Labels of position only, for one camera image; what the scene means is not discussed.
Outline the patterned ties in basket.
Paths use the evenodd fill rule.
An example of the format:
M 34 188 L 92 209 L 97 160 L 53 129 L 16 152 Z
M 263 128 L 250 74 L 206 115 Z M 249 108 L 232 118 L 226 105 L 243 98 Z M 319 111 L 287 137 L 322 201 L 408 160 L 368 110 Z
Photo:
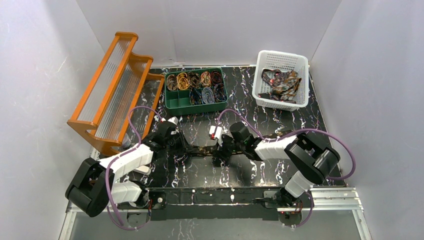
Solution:
M 280 69 L 263 69 L 261 79 L 271 87 L 266 99 L 296 104 L 295 97 L 302 78 L 294 70 L 282 72 Z

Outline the black base bar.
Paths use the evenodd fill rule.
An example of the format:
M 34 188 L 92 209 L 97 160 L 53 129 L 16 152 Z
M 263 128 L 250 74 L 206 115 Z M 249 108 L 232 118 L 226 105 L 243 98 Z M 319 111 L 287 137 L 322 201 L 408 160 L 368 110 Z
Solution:
M 277 221 L 276 209 L 254 202 L 268 187 L 152 188 L 152 220 L 261 219 Z

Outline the dark blue rolled tie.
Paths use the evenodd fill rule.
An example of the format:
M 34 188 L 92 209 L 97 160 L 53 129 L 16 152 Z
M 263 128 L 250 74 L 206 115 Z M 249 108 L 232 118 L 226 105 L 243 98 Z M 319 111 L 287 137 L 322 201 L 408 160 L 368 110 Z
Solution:
M 216 103 L 225 102 L 227 100 L 225 86 L 223 83 L 218 83 L 213 87 L 213 95 Z

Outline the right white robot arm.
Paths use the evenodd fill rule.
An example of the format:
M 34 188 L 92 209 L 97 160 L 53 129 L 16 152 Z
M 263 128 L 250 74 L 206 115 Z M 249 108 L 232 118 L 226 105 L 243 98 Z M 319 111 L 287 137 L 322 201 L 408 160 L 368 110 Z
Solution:
M 321 185 L 340 161 L 339 153 L 319 139 L 314 130 L 293 131 L 278 138 L 254 137 L 242 122 L 230 127 L 230 135 L 212 125 L 209 136 L 217 144 L 212 154 L 222 160 L 243 154 L 252 161 L 277 160 L 288 157 L 297 172 L 278 190 L 268 190 L 253 200 L 266 208 L 292 207 L 300 196 L 315 185 Z

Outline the orange rolled tie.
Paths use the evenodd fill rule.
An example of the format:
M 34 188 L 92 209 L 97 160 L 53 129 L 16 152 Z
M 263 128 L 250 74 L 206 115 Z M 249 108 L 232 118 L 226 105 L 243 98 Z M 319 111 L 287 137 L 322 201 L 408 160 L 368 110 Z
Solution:
M 212 86 L 211 73 L 209 71 L 204 71 L 201 73 L 200 84 L 203 88 L 208 88 Z

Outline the white oblong object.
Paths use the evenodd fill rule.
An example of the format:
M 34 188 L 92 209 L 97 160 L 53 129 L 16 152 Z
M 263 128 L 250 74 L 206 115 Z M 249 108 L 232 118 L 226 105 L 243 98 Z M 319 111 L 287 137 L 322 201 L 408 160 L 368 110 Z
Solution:
M 152 172 L 150 167 L 146 165 L 139 166 L 138 168 L 134 169 L 134 171 L 143 175 L 150 175 Z

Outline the light blue rolled tie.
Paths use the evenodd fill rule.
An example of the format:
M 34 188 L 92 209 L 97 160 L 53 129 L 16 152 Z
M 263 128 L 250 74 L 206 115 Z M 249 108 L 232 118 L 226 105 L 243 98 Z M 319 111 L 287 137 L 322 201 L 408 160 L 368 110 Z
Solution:
M 204 87 L 201 91 L 201 100 L 203 104 L 214 104 L 215 97 L 211 87 Z

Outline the white plastic basket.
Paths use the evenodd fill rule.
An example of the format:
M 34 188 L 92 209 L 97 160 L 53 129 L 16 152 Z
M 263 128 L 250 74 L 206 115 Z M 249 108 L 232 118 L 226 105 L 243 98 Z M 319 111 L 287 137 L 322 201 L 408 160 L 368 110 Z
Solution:
M 294 70 L 298 73 L 298 77 L 302 78 L 302 81 L 295 97 L 296 103 L 266 98 L 272 88 L 262 80 L 263 69 L 279 69 L 282 72 Z M 262 50 L 259 52 L 256 62 L 252 95 L 258 106 L 293 112 L 306 107 L 309 103 L 309 79 L 309 61 L 305 56 L 274 50 Z

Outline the aluminium rail frame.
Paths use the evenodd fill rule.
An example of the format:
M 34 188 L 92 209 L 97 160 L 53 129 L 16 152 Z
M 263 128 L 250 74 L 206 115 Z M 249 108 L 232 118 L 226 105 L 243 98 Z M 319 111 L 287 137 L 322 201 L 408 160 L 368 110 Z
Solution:
M 266 187 L 277 191 L 295 168 L 287 159 L 254 162 L 234 156 L 227 163 L 210 156 L 164 157 L 143 178 L 155 188 Z M 121 205 L 127 227 L 116 227 L 108 213 L 91 218 L 70 204 L 59 234 L 61 240 L 369 240 L 357 190 L 341 182 L 318 186 L 302 195 L 302 209 L 273 208 L 278 220 L 260 218 L 152 220 L 146 209 Z

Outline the dark floral tie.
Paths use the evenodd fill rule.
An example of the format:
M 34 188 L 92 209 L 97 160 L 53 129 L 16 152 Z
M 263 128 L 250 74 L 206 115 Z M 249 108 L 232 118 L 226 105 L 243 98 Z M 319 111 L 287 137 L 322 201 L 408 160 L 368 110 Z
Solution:
M 286 130 L 282 132 L 277 133 L 271 133 L 268 135 L 264 135 L 265 139 L 278 139 L 281 138 L 289 133 L 292 133 L 293 130 Z M 185 147 L 185 153 L 188 154 L 191 157 L 208 157 L 208 156 L 215 156 L 217 157 L 217 154 L 214 153 L 216 150 L 216 145 L 209 145 L 209 146 L 197 146 L 197 145 L 188 145 L 186 144 Z

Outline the green compartment tray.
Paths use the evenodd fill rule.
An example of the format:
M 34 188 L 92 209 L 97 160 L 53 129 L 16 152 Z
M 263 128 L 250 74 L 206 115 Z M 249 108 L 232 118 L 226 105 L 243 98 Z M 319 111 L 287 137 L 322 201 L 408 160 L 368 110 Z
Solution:
M 165 106 L 168 111 L 168 113 L 172 116 L 182 116 L 182 115 L 191 115 L 191 114 L 200 114 L 200 113 L 208 113 L 208 112 L 216 112 L 216 111 L 222 111 L 226 108 L 228 103 L 228 93 L 226 89 L 226 83 L 224 81 L 224 74 L 221 70 L 221 68 L 205 68 L 205 69 L 192 69 L 192 70 L 181 70 L 176 72 L 169 72 L 165 75 L 165 79 L 168 75 L 174 74 L 176 77 L 179 73 L 189 73 L 189 72 L 195 72 L 198 73 L 199 76 L 205 71 L 209 71 L 210 73 L 212 71 L 220 71 L 222 74 L 223 84 L 225 87 L 225 93 L 226 93 L 226 101 L 224 102 L 215 102 L 213 104 L 201 104 L 201 105 L 191 105 L 190 103 L 190 97 L 189 93 L 191 88 L 189 87 L 187 90 L 175 90 L 175 91 L 168 91 L 166 85 L 165 85 Z M 200 85 L 199 89 L 202 91 L 204 87 Z

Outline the yellow rolled tie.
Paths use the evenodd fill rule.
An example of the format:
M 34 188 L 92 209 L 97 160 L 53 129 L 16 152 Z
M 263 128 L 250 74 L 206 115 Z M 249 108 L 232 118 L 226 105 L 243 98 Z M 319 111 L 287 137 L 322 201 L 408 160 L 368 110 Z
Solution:
M 187 90 L 190 87 L 189 77 L 186 72 L 181 72 L 176 77 L 178 90 Z

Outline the dark red rolled tie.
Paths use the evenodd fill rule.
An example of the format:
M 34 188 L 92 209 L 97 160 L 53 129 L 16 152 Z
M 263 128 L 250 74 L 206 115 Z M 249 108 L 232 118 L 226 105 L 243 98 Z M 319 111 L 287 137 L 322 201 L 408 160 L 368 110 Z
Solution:
M 221 84 L 223 82 L 222 73 L 218 70 L 214 70 L 210 73 L 211 83 L 213 86 Z

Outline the dark multicolour rolled tie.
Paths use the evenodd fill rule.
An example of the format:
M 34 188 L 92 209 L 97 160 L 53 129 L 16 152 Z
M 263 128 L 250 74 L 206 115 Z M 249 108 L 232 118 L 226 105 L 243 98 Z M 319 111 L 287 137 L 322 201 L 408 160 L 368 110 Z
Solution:
M 192 106 L 202 105 L 202 91 L 197 88 L 192 88 L 189 92 L 189 100 Z

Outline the dark brown rolled tie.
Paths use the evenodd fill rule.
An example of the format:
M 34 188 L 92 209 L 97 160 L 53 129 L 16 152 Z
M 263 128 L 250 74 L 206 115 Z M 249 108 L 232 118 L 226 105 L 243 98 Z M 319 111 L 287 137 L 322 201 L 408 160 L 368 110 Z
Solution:
M 200 75 L 198 73 L 191 71 L 187 75 L 189 80 L 189 87 L 191 89 L 198 89 L 201 87 Z

